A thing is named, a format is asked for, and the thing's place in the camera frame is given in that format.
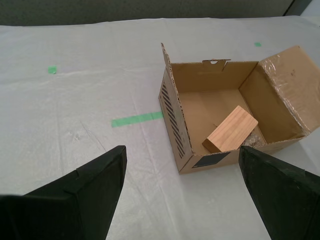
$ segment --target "debris in box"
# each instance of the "debris in box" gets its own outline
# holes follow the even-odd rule
[[[261,137],[259,137],[254,132],[251,132],[241,145],[242,146],[249,146],[249,147],[253,148],[253,147],[260,146],[262,144],[263,144],[263,142],[261,141]]]
[[[210,153],[238,149],[258,121],[242,107],[237,106],[202,143]]]

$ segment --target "white tablecloth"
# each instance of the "white tablecloth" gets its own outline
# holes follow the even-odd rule
[[[161,42],[174,63],[259,61],[300,45],[320,66],[320,28],[298,16],[0,26],[0,194],[26,194],[126,145],[107,239],[269,240],[237,164],[179,175],[163,119],[112,128],[161,110]],[[318,129],[275,156],[319,175],[319,141]]]

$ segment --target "box flap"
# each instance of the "box flap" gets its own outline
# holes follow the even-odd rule
[[[258,63],[305,135],[320,126],[320,69],[293,46]]]
[[[176,131],[174,136],[177,137],[177,140],[176,140],[177,145],[179,145],[180,150],[183,151],[183,154],[180,156],[182,160],[179,161],[179,163],[182,165],[179,164],[178,166],[178,169],[179,169],[179,168],[182,168],[185,165],[186,161],[189,160],[189,158],[193,154],[193,150],[192,150],[190,136],[188,133],[188,129],[187,129],[187,125],[184,117],[184,112],[181,107],[178,90],[177,90],[174,76],[173,76],[170,58],[165,50],[165,46],[162,43],[161,43],[161,46],[162,46],[163,58],[165,61],[165,71],[164,71],[164,76],[162,81],[163,82],[162,87],[165,89],[161,91],[160,94],[161,93],[163,94],[164,104],[168,104],[166,106],[166,109],[168,110],[168,114],[170,114],[169,116],[172,117],[171,124],[173,127],[173,131]]]

